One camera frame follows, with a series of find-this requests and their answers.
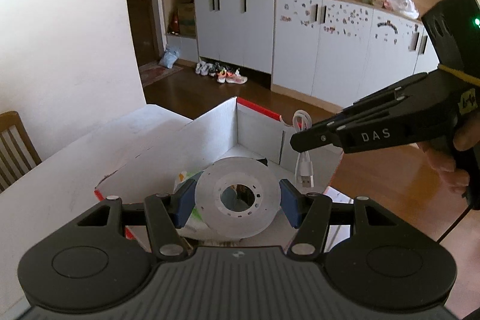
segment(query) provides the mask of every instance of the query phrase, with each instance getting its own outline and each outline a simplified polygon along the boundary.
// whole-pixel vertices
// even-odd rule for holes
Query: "doormat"
[[[140,72],[140,80],[142,81],[142,87],[151,85],[154,82],[163,79],[164,77],[176,74],[183,70],[182,67],[174,65],[172,68],[165,68],[162,65],[158,65],[157,62],[148,63],[138,68]]]

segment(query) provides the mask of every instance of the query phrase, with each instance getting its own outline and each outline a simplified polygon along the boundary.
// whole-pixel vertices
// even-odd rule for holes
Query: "yellow label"
[[[475,89],[471,88],[468,91],[465,91],[460,97],[460,102],[458,103],[458,109],[460,109],[460,114],[465,115],[470,113],[472,110],[478,108],[477,99],[475,98]]]

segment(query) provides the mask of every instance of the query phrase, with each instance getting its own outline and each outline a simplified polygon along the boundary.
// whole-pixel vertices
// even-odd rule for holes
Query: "open box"
[[[181,172],[200,172],[217,160],[232,156],[267,158],[268,168],[278,180],[285,178],[295,184],[298,154],[290,146],[293,133],[293,127],[283,122],[280,115],[244,99],[232,98],[174,134],[158,138],[149,149],[104,179],[95,194],[99,200],[117,195],[123,203],[142,202],[155,193],[173,193]],[[297,189],[303,194],[311,191],[324,193],[335,202],[351,202],[349,197],[329,187],[342,154],[340,148],[332,146],[310,151],[315,186],[302,188],[296,185]],[[295,233],[296,229],[290,226],[280,209],[267,229],[240,240],[236,245],[286,247]],[[145,227],[129,227],[126,235],[131,235],[143,248],[150,250]],[[347,237],[348,226],[331,227],[326,250]]]

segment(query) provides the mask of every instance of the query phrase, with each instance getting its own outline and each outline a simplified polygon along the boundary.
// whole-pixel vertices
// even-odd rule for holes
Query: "usb cable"
[[[296,132],[311,128],[311,117],[304,110],[297,110],[293,115],[293,127]],[[298,154],[295,166],[295,181],[302,187],[314,187],[314,166],[310,161],[308,151]]]

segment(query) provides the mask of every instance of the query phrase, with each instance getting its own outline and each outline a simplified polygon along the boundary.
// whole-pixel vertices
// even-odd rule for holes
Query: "chair backrest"
[[[0,193],[40,163],[20,115],[0,114]]]

